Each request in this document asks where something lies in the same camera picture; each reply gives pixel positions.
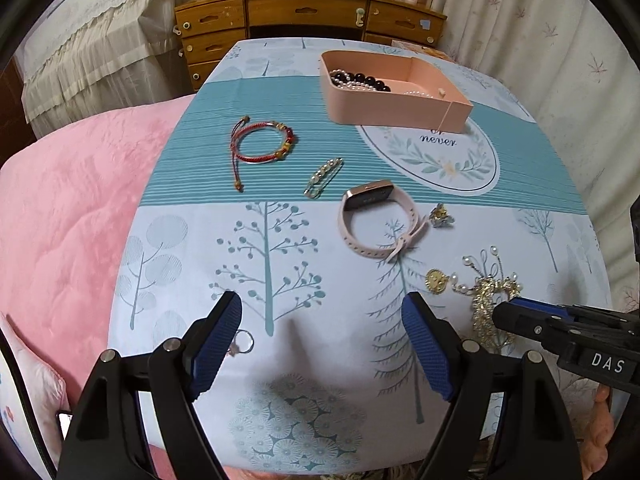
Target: pink watch strap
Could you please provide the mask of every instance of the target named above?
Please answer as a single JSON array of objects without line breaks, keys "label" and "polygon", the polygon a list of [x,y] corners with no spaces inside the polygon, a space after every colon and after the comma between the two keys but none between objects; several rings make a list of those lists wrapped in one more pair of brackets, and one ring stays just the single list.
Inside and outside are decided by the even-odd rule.
[{"label": "pink watch strap", "polygon": [[359,241],[357,241],[356,238],[354,238],[354,236],[349,232],[345,216],[346,211],[344,210],[346,200],[347,195],[345,193],[342,196],[342,202],[340,203],[340,212],[338,213],[338,229],[340,230],[340,236],[342,236],[342,239],[344,240],[344,243],[347,244],[347,247],[355,253],[358,253],[360,256],[365,256],[367,258],[385,258],[386,261],[389,262],[400,251],[402,251],[404,248],[407,248],[411,244],[412,240],[426,224],[425,220],[418,214],[418,209],[415,205],[414,200],[404,190],[402,190],[398,186],[394,186],[394,190],[389,195],[388,200],[397,202],[404,210],[409,219],[409,229],[402,233],[402,235],[400,235],[398,240],[396,240],[396,244],[392,247],[367,247],[359,243]]}]

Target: blue gripper pad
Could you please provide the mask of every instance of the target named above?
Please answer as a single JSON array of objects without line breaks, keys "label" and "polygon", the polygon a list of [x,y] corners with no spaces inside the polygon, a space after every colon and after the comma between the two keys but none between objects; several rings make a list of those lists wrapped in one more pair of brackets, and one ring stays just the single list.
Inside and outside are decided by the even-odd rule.
[{"label": "blue gripper pad", "polygon": [[234,292],[225,292],[194,337],[194,343],[200,344],[200,349],[191,359],[189,390],[193,399],[210,389],[240,326],[241,319],[240,296]]},{"label": "blue gripper pad", "polygon": [[570,316],[564,308],[550,303],[543,303],[542,301],[536,300],[527,300],[526,298],[520,297],[513,298],[509,303],[517,306],[522,306],[524,308],[537,310],[539,312],[543,312],[544,314],[549,314],[550,316],[558,316],[562,317],[563,319],[573,319],[573,317]]},{"label": "blue gripper pad", "polygon": [[454,395],[449,360],[422,318],[412,294],[417,294],[417,292],[407,294],[402,300],[402,324],[404,324],[404,329],[409,336],[409,341],[414,346],[415,354],[422,365],[429,386],[448,402]]}]

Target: leaf pattern curtain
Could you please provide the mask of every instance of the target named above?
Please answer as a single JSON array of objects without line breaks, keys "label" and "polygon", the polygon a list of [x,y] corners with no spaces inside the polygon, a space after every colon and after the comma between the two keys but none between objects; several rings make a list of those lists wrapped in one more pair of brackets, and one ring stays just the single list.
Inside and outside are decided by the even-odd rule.
[{"label": "leaf pattern curtain", "polygon": [[511,89],[584,200],[613,307],[638,307],[629,206],[640,194],[640,74],[589,0],[433,0],[440,48]]}]

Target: oval label print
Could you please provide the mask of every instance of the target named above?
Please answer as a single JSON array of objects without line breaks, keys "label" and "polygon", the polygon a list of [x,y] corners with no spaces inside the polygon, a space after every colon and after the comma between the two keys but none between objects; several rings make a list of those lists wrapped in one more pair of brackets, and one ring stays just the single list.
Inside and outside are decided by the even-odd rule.
[{"label": "oval label print", "polygon": [[471,119],[461,134],[359,126],[369,147],[417,182],[455,195],[482,195],[500,178],[500,161],[484,131]]}]

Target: smartwatch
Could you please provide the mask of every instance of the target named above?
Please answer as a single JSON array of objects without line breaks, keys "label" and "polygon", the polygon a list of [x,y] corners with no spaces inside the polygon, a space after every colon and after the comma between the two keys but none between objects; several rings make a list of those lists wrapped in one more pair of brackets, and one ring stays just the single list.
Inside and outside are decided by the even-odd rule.
[{"label": "smartwatch", "polygon": [[[347,215],[364,206],[385,202],[386,200],[397,202],[402,207],[409,219],[409,229],[402,233],[396,243],[390,247],[372,248],[364,246],[349,231]],[[414,200],[390,180],[379,180],[348,189],[342,196],[338,213],[338,229],[347,247],[360,256],[384,258],[387,262],[391,261],[404,248],[407,248],[425,224],[424,219],[418,214],[418,208]]]}]

